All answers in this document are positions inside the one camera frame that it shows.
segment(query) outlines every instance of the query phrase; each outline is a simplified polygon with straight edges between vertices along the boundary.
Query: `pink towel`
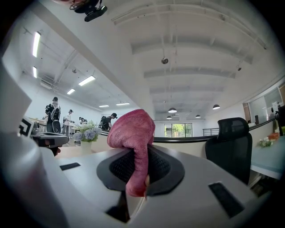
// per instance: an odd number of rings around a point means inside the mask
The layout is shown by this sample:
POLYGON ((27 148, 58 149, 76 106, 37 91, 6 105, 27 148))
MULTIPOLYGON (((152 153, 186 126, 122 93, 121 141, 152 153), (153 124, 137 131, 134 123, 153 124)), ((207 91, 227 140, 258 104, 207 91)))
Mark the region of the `pink towel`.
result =
POLYGON ((143 110, 137 109, 124 114, 112 126, 107 143, 113 148, 133 148, 135 171, 126 184, 131 196, 144 196, 148 169, 147 144, 154 139, 155 123, 143 110))

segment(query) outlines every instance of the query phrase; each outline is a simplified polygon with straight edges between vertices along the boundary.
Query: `white vase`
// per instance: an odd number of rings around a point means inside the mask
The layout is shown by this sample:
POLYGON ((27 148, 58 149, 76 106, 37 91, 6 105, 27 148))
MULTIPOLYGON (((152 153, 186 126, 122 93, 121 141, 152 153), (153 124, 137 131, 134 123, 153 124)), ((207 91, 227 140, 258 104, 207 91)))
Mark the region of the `white vase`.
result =
POLYGON ((92 151, 91 151, 92 142, 83 142, 83 141, 80 141, 80 144, 81 144, 81 151, 82 151, 82 154, 84 154, 84 155, 90 155, 90 154, 92 154, 92 151))

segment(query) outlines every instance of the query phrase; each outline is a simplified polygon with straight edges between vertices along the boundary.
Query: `security camera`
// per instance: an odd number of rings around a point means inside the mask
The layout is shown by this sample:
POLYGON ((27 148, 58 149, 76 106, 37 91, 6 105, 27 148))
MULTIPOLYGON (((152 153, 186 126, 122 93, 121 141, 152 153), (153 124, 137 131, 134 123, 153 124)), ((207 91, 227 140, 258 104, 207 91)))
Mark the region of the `security camera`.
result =
POLYGON ((168 63, 168 58, 163 58, 162 60, 161 60, 161 62, 162 62, 162 64, 167 64, 168 63))
POLYGON ((89 0, 74 3, 69 9, 75 11, 76 13, 85 13, 87 16, 85 17, 84 21, 88 22, 102 16, 107 11, 106 6, 101 6, 102 0, 100 0, 100 5, 97 8, 96 5, 98 2, 99 0, 89 0))

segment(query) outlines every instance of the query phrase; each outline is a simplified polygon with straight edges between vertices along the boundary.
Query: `black rectangular slot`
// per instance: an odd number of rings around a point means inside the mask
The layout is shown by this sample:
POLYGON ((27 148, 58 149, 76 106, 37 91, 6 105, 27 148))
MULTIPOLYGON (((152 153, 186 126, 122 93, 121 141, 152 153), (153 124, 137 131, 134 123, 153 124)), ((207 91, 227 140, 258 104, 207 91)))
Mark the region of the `black rectangular slot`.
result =
POLYGON ((226 189, 222 183, 217 182, 209 184, 209 188, 230 218, 236 216, 244 210, 241 203, 237 201, 237 199, 229 192, 228 189, 226 189))
POLYGON ((78 166, 80 166, 80 165, 77 162, 75 162, 75 163, 71 163, 71 164, 60 166, 60 168, 61 168, 62 171, 64 171, 64 170, 72 169, 72 168, 75 168, 75 167, 78 167, 78 166))

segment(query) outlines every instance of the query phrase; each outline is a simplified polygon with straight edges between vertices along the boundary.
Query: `flower bouquet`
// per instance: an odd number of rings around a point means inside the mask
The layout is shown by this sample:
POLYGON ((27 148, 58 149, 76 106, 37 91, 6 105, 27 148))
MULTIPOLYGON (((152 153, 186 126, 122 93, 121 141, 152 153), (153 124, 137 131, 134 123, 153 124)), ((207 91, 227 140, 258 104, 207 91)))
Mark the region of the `flower bouquet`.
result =
POLYGON ((88 124, 77 125, 80 132, 74 134, 75 141, 80 141, 83 154, 91 154, 91 144, 97 141, 102 130, 91 120, 88 124))
POLYGON ((268 137, 265 137, 263 140, 261 139, 259 140, 259 145, 261 147, 270 147, 273 145, 274 141, 275 141, 274 139, 269 139, 268 137))

